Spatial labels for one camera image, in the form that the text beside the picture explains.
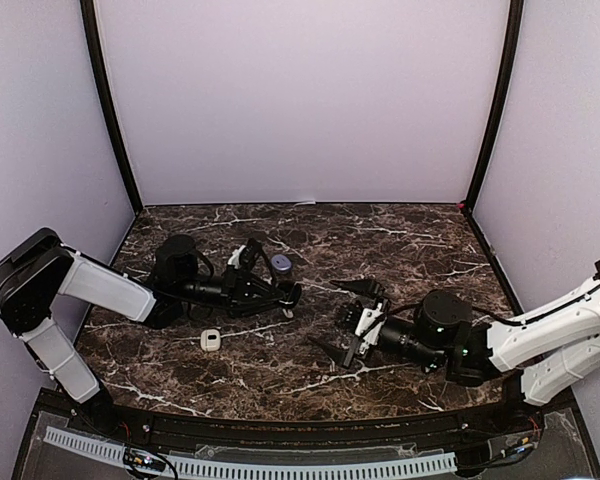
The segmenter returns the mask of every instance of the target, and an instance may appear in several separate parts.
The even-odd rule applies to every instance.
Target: marble table surface
[[[149,330],[94,307],[77,342],[116,403],[152,411],[229,419],[363,420],[447,411],[496,402],[501,381],[478,388],[446,382],[404,360],[376,352],[344,371],[307,335],[347,346],[335,326],[339,305],[353,296],[330,280],[376,278],[394,305],[434,288],[510,314],[487,259],[452,205],[255,204],[158,206],[145,209],[114,266],[145,279],[154,250],[187,233],[216,266],[254,237],[270,256],[294,263],[303,297],[293,319],[280,311],[231,320],[177,320]],[[200,333],[218,328],[222,348],[205,353]]]

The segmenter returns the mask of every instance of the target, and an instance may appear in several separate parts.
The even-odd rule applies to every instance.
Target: white wall
[[[143,200],[461,200],[508,4],[98,2]]]
[[[109,260],[132,219],[100,111],[78,1],[0,1],[0,258],[41,226]],[[63,302],[74,335],[82,305]],[[0,479],[44,381],[0,320]]]
[[[477,219],[526,309],[600,259],[600,0],[526,2]],[[575,387],[600,457],[600,371]]]

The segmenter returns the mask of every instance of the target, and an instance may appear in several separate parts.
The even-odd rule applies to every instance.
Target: black vertical pole
[[[104,64],[104,56],[102,54],[102,45],[100,44],[100,35],[98,34],[98,23],[96,21],[96,11],[93,0],[80,0],[82,8],[82,21],[84,23],[84,32],[87,37],[87,47],[89,48],[89,57],[91,58],[91,67],[93,69],[93,77],[100,97],[100,107],[104,115],[104,121],[107,125],[111,146],[120,169],[120,175],[124,182],[124,187],[127,190],[127,196],[131,202],[136,215],[142,211],[142,199],[138,186],[133,178],[129,157],[122,141],[120,125],[118,125],[118,117],[113,106],[113,97],[109,88],[109,80],[107,79],[107,71]]]
[[[496,90],[491,103],[491,111],[487,120],[487,128],[482,139],[482,146],[478,154],[478,161],[473,172],[471,185],[467,193],[467,198],[462,203],[469,212],[472,212],[478,201],[480,189],[487,174],[489,160],[493,153],[493,146],[496,143],[504,104],[507,99],[511,72],[513,71],[513,60],[516,55],[516,46],[518,45],[518,34],[520,33],[520,24],[522,23],[522,7],[524,0],[511,0],[509,5],[509,19],[507,22],[507,31],[502,49],[502,59],[500,60],[500,70],[496,81]]]

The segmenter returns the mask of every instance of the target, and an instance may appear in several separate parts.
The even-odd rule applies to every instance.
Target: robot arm
[[[56,295],[98,305],[150,328],[164,328],[180,317],[183,302],[223,309],[231,317],[274,308],[290,312],[300,286],[277,282],[272,270],[270,281],[253,274],[261,257],[267,260],[251,239],[215,276],[193,239],[176,235],[157,250],[144,285],[64,245],[53,230],[43,228],[0,261],[0,318],[96,427],[112,430],[117,421],[109,393],[53,319]],[[207,274],[198,272],[198,260]]]
[[[473,325],[472,307],[434,290],[417,305],[413,322],[396,318],[384,288],[373,280],[335,282],[374,299],[374,309],[349,305],[344,325],[354,333],[347,351],[311,339],[336,364],[348,368],[372,349],[397,353],[431,372],[446,367],[449,381],[474,387],[552,352],[528,366],[517,380],[521,400],[544,405],[558,392],[600,366],[600,261],[598,273],[567,295],[540,308],[491,325]]]

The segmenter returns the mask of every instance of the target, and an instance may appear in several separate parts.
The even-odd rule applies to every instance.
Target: white cable tray
[[[122,463],[125,447],[109,440],[91,438],[75,432],[47,427],[44,441],[83,457],[126,468]],[[454,453],[428,455],[387,462],[347,465],[250,465],[197,460],[168,455],[178,476],[187,480],[402,480],[455,472]],[[173,478],[169,467],[161,478]]]

